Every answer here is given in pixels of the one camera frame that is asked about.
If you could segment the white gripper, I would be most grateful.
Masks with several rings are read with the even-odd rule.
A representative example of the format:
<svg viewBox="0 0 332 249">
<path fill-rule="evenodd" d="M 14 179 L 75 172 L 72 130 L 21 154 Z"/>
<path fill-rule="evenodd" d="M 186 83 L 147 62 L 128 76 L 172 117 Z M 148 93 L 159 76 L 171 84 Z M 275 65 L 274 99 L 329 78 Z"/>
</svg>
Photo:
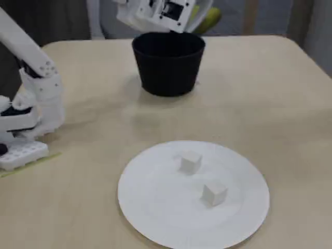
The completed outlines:
<svg viewBox="0 0 332 249">
<path fill-rule="evenodd" d="M 117 5 L 117 19 L 122 23 L 128 25 L 134 30 L 141 32 L 164 32 L 167 33 L 170 30 L 157 26 L 146 20 L 139 19 L 135 13 L 137 12 L 141 1 L 139 0 L 113 0 Z"/>
</svg>

